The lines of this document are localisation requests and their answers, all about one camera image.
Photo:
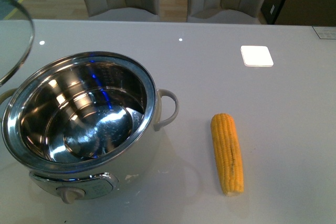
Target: pot handle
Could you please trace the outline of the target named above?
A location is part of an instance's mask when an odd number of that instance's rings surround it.
[[[11,96],[14,94],[15,91],[16,91],[16,89],[10,89],[10,90],[6,91],[5,93],[0,94],[0,105],[1,105],[4,101],[6,101],[6,99],[7,99],[8,97],[11,97]]]
[[[180,109],[179,101],[173,92],[166,90],[166,89],[158,89],[157,92],[158,92],[157,94],[159,95],[160,99],[162,97],[170,97],[171,99],[173,99],[173,101],[175,102],[175,111],[168,119],[154,123],[155,131],[159,131],[162,127],[173,122],[174,119],[177,117],[178,110]]]

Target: glossy tabletop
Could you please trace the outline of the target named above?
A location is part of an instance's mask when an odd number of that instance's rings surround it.
[[[295,26],[34,23],[32,51],[1,93],[58,58],[111,51],[145,66],[180,112],[138,181],[72,205],[35,185],[0,141],[2,223],[336,223],[336,40]],[[245,66],[246,45],[268,47],[274,65]],[[173,107],[163,99],[162,117]],[[236,122],[245,179],[237,197],[224,196],[217,177],[217,113]]]

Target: yellow corn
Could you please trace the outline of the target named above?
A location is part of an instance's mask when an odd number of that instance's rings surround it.
[[[244,191],[243,163],[235,121],[228,114],[217,114],[211,120],[216,166],[222,191],[236,196]]]

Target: white square light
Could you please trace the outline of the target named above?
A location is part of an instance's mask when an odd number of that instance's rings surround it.
[[[271,67],[273,60],[265,46],[241,46],[244,64],[248,67]]]

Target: inner pot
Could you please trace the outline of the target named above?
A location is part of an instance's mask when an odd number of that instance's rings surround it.
[[[99,166],[139,139],[156,91],[138,62],[109,52],[57,60],[29,77],[10,100],[3,135],[11,154],[44,172]]]

